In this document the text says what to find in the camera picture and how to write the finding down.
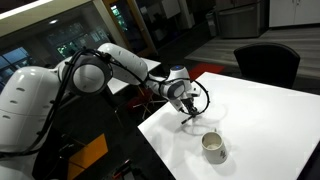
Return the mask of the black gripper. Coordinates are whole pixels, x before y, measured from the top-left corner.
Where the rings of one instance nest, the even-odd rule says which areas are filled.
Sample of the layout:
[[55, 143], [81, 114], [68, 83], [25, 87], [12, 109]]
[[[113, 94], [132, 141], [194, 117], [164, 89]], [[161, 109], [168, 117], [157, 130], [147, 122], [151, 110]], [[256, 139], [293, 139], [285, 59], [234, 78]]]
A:
[[[181, 102], [185, 106], [185, 108], [190, 112], [192, 116], [197, 115], [197, 108], [193, 104], [193, 99], [192, 98], [187, 98], [187, 99], [182, 99]], [[184, 109], [180, 109], [180, 111], [184, 114], [188, 114]]]

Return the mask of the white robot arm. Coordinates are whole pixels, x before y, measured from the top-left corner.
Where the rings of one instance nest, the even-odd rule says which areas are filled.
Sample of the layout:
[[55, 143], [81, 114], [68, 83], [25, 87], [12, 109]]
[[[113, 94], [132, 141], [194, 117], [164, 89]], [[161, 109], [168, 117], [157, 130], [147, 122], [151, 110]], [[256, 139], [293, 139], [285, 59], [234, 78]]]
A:
[[28, 66], [18, 69], [0, 96], [0, 149], [5, 156], [21, 156], [37, 149], [44, 139], [64, 94], [94, 95], [111, 79], [143, 85], [167, 99], [173, 107], [195, 116], [191, 86], [183, 66], [170, 69], [167, 77], [149, 73], [145, 60], [112, 43], [82, 49], [54, 68]]

